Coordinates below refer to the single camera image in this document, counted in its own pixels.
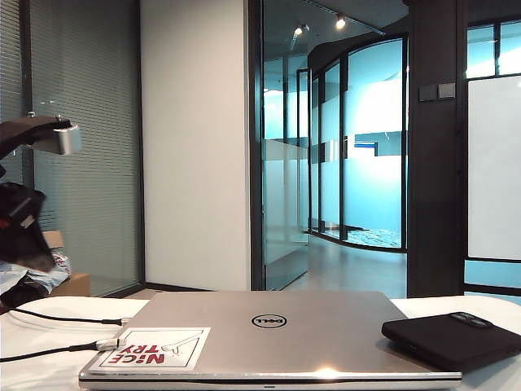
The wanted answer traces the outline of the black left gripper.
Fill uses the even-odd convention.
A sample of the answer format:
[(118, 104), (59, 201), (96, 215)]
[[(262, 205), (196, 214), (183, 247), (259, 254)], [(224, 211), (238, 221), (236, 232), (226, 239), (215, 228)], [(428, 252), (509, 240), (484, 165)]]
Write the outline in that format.
[(37, 222), (45, 200), (41, 191), (1, 183), (1, 261), (39, 271), (55, 266)]

